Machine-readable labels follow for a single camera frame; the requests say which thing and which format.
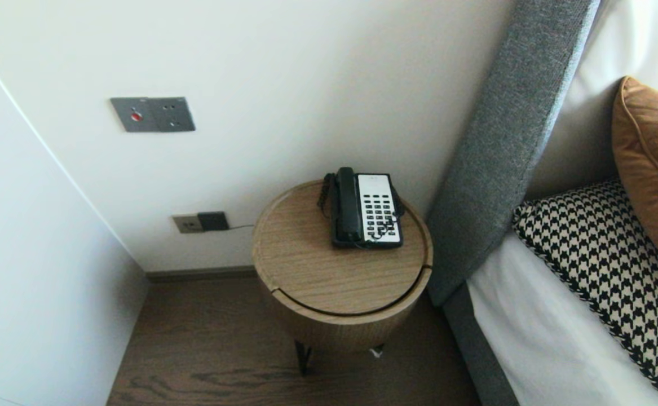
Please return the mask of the brown wooden baseboard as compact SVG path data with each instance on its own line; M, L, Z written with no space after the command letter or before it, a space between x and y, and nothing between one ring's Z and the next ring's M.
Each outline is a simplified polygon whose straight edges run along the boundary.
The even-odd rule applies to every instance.
M170 270L146 272L145 277L151 283L181 283L200 280L243 279L256 277L253 266L216 267L207 269Z

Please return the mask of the white bed sheet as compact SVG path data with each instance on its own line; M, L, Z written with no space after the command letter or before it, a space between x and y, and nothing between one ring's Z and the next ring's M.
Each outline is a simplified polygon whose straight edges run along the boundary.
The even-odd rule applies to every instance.
M658 391L599 316L516 233L467 286L520 406L658 406Z

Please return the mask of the grey fabric headboard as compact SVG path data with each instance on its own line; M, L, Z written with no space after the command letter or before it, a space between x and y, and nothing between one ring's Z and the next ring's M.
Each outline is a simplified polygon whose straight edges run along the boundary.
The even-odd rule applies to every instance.
M516 0L445 178L427 212L443 306L498 246L529 188L601 0Z

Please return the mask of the brass wall socket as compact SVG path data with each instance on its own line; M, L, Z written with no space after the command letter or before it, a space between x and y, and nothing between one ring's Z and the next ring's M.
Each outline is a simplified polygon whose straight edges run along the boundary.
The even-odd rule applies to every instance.
M172 220L181 234L204 233L205 230L197 214L173 215Z

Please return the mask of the black white houndstooth pillow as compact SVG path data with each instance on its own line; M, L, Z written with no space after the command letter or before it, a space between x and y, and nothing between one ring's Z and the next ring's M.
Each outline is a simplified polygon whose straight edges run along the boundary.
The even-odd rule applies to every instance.
M517 206L512 227L658 390L658 249L617 179Z

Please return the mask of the black telephone handset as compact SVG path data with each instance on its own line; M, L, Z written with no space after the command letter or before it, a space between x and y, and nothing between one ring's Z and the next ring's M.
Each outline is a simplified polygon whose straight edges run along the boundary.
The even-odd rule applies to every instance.
M343 242L358 242L363 230L354 170L351 167L340 167L336 180L337 238Z

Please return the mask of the curved wooden table drawer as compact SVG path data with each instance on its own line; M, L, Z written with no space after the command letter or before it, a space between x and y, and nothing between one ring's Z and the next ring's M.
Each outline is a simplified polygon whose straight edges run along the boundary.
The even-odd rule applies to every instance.
M314 349L355 352L386 343L414 309L431 274L431 267L422 267L403 297L387 308L365 315L334 316L311 310L279 289L271 292L262 280L259 290L278 326L292 339Z

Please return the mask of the dark grey bed frame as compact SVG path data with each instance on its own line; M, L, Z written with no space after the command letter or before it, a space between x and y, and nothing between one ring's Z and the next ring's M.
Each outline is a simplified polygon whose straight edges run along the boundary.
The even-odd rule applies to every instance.
M520 406L512 386L475 317L463 283L442 305L481 406Z

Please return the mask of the round wooden bedside table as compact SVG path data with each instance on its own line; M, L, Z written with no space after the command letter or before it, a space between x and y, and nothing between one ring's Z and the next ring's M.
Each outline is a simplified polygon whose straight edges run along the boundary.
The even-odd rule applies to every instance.
M434 250L408 201L395 249L339 248L317 205L322 182L302 183L275 198L253 233L254 267L273 298L329 316L380 312L424 289Z

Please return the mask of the grey switch plate red button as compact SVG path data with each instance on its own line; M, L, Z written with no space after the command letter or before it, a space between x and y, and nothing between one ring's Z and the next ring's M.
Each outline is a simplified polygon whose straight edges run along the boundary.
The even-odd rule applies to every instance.
M125 131L155 132L157 130L148 98L114 97L110 98L110 103Z

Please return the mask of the black metal table legs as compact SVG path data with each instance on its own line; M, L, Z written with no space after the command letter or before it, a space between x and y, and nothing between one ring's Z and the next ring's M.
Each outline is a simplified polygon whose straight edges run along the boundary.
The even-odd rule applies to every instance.
M306 376L308 372L309 360L311 359L311 355L313 353L312 348L304 345L302 342L298 340L293 340L293 343L294 343L295 354L298 362L298 370L301 376Z

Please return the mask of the brown cushion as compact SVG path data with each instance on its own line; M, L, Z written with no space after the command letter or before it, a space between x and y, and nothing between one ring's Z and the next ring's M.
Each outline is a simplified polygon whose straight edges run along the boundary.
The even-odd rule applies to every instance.
M634 77L620 81L611 141L620 179L646 234L658 249L658 90Z

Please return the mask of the grey wall plate with holes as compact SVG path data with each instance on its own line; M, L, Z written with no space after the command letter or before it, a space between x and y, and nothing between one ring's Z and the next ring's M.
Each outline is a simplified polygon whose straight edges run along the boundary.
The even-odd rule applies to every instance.
M196 130L186 98L148 98L148 105L159 132Z

